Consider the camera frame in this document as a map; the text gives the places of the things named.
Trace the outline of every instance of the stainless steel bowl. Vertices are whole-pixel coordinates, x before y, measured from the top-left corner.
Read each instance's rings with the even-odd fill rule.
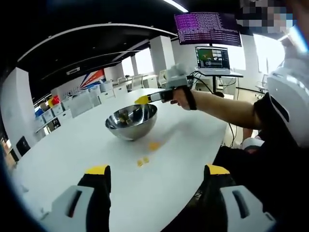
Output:
[[[132,105],[116,111],[105,121],[105,126],[115,136],[124,140],[137,140],[154,127],[157,107],[154,105]]]

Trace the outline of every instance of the computer monitor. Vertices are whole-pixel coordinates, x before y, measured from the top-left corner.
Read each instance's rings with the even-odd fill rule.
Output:
[[[190,13],[175,16],[179,43],[226,44],[241,47],[234,14]]]
[[[195,47],[198,68],[230,70],[227,48]]]

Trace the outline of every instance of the oval table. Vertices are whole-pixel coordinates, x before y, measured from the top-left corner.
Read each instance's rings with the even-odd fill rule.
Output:
[[[18,163],[18,181],[45,210],[92,166],[112,172],[111,232],[159,232],[186,206],[224,139],[226,123],[200,111],[155,102],[154,128],[145,137],[122,141],[104,125],[113,112],[161,89],[138,89],[111,99],[39,141]],[[150,143],[160,143],[156,151]],[[137,161],[148,157],[139,167]]]

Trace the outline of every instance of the laptop screen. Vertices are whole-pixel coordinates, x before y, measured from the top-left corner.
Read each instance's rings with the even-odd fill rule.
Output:
[[[230,70],[227,48],[195,47],[198,68]]]

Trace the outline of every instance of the human arm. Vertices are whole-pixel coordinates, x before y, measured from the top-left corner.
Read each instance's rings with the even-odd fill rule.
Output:
[[[224,99],[213,94],[193,91],[197,109],[219,118],[225,122],[249,129],[261,129],[262,123],[257,116],[254,105],[245,101]],[[178,103],[184,109],[189,108],[188,101],[182,89],[177,89],[173,94],[172,104]]]

